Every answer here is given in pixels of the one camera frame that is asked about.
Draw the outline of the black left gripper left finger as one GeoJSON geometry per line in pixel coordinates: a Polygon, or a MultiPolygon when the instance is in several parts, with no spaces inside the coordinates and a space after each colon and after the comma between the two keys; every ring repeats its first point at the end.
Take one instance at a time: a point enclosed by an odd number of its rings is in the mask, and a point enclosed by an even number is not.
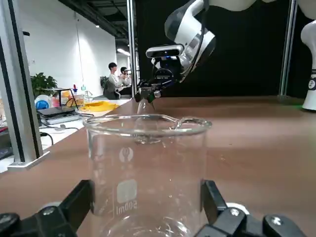
{"type": "Polygon", "coordinates": [[[2,237],[76,237],[92,205],[92,182],[81,180],[58,205],[42,208],[21,219],[17,213],[0,215],[2,237]]]}

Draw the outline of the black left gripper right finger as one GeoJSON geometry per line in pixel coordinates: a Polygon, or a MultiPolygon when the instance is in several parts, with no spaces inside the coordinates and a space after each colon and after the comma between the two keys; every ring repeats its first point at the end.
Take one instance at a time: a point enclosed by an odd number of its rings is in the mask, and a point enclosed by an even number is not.
{"type": "Polygon", "coordinates": [[[201,185],[202,206],[208,223],[196,237],[305,237],[291,219],[277,214],[257,220],[238,207],[228,207],[216,184],[204,180],[201,185]]]}

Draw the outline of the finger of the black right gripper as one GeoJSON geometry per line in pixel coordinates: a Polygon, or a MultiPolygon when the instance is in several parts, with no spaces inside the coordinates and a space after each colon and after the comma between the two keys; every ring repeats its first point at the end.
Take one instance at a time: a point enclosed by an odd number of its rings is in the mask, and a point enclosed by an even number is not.
{"type": "Polygon", "coordinates": [[[148,87],[147,101],[152,103],[155,99],[161,97],[163,86],[161,84],[152,84],[148,87]]]}
{"type": "Polygon", "coordinates": [[[136,102],[145,99],[148,102],[153,102],[153,87],[145,80],[141,80],[137,85],[137,91],[134,96],[136,102]]]}

